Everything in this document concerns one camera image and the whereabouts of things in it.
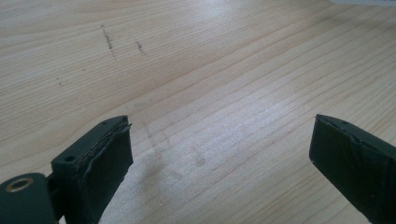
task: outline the black clamp jaw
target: black clamp jaw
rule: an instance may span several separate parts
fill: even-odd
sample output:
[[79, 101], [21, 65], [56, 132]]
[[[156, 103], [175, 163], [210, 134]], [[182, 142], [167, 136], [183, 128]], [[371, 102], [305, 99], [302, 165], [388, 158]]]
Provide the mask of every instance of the black clamp jaw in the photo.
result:
[[309, 157], [372, 223], [396, 223], [396, 147], [346, 121], [317, 115]]
[[52, 162], [0, 185], [0, 223], [98, 223], [133, 163], [127, 116], [105, 120]]

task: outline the pencil mark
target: pencil mark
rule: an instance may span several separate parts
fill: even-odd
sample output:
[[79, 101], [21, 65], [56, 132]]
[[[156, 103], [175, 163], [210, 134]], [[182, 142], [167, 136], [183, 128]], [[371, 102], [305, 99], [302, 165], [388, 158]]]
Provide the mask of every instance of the pencil mark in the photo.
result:
[[113, 55], [114, 60], [117, 62], [118, 60], [117, 60], [116, 55], [114, 54], [114, 51], [113, 51], [113, 44], [111, 43], [112, 39], [111, 39], [110, 35], [108, 34], [108, 32], [106, 31], [105, 26], [104, 26], [103, 24], [100, 25], [100, 26], [102, 27], [103, 35], [105, 36], [105, 39], [106, 39], [108, 48], [110, 49], [111, 54]]
[[139, 43], [139, 41], [135, 41], [135, 43], [136, 43], [137, 48], [139, 49], [139, 51], [140, 51], [142, 54], [147, 55], [147, 53], [146, 53], [145, 51], [143, 51], [143, 47], [142, 47], [142, 45]]

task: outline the round hole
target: round hole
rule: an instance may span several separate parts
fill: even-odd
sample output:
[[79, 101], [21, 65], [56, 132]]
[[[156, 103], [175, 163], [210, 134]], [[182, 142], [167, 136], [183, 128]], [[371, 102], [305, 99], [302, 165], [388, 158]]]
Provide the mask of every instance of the round hole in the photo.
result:
[[68, 157], [64, 158], [65, 161], [73, 161], [75, 159], [76, 159], [76, 157], [74, 157], [74, 156], [68, 156]]
[[34, 180], [31, 177], [25, 177], [25, 178], [17, 179], [14, 182], [10, 183], [6, 187], [6, 191], [11, 192], [11, 193], [17, 192], [17, 191], [26, 189], [31, 184], [33, 184], [33, 182], [34, 182]]

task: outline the wooden surface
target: wooden surface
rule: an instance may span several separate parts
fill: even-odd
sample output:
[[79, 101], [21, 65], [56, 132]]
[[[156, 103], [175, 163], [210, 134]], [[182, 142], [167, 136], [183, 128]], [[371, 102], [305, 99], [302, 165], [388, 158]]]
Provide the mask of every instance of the wooden surface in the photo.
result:
[[125, 114], [101, 223], [367, 223], [308, 149], [317, 113], [396, 145], [395, 36], [325, 0], [3, 0], [0, 181]]

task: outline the white object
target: white object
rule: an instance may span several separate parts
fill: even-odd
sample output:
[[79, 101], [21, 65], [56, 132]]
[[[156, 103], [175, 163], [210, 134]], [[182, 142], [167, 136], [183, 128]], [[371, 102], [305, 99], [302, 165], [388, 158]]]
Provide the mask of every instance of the white object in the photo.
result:
[[337, 4], [396, 7], [396, 0], [330, 0], [330, 1]]

